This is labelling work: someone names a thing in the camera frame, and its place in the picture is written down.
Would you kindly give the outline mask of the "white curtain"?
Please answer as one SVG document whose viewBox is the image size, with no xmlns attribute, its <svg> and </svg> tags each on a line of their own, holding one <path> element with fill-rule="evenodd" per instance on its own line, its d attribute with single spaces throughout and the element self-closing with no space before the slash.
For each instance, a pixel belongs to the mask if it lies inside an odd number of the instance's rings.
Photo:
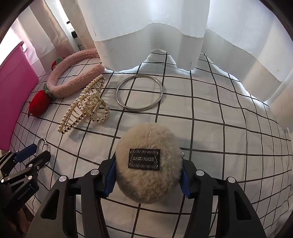
<svg viewBox="0 0 293 238">
<path fill-rule="evenodd" d="M 292 122 L 292 39 L 261 1 L 34 1 L 15 20 L 31 60 L 46 68 L 75 50 L 67 21 L 107 69 L 131 69 L 160 49 L 189 71 L 204 53 L 279 123 Z"/>
</svg>

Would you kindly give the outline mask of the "pink fuzzy strawberry headband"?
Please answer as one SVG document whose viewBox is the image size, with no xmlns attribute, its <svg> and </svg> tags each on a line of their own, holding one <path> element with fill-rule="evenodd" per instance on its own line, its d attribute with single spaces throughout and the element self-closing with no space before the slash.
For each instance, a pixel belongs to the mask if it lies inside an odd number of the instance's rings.
<svg viewBox="0 0 293 238">
<path fill-rule="evenodd" d="M 97 59 L 99 54 L 96 48 L 81 50 L 64 58 L 55 66 L 43 89 L 39 91 L 29 103 L 28 115 L 41 116 L 48 108 L 52 100 L 66 98 L 78 90 L 87 86 L 93 79 L 103 74 L 105 67 L 101 64 L 95 65 L 92 69 L 71 78 L 64 84 L 58 85 L 57 82 L 61 75 L 72 65 L 86 59 Z"/>
</svg>

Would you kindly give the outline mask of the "beige fluffy pom-pom hair clip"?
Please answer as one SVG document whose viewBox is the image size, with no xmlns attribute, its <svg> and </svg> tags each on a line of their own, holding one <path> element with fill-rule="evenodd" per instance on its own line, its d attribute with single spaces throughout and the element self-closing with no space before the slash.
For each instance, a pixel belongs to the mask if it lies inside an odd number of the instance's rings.
<svg viewBox="0 0 293 238">
<path fill-rule="evenodd" d="M 120 138 L 115 156 L 118 186 L 137 203 L 163 200 L 179 183 L 181 150 L 173 132 L 158 123 L 130 128 Z"/>
</svg>

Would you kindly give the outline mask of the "pearl gold hair claw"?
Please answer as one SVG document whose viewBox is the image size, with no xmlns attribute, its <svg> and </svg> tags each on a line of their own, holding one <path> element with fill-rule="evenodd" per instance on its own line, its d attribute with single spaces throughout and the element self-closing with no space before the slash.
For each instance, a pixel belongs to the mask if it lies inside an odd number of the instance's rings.
<svg viewBox="0 0 293 238">
<path fill-rule="evenodd" d="M 104 81 L 103 75 L 99 75 L 82 90 L 64 114 L 58 127 L 59 133 L 64 134 L 70 131 L 84 118 L 97 123 L 105 122 L 109 118 L 110 109 L 101 98 Z"/>
</svg>

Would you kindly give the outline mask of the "pink plastic tub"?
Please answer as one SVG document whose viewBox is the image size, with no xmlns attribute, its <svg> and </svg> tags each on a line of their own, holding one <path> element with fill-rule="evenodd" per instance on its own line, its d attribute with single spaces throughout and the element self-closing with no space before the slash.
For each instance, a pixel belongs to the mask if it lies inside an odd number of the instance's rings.
<svg viewBox="0 0 293 238">
<path fill-rule="evenodd" d="M 38 76 L 23 52 L 21 41 L 1 64 L 1 150 L 8 151 L 23 105 Z"/>
</svg>

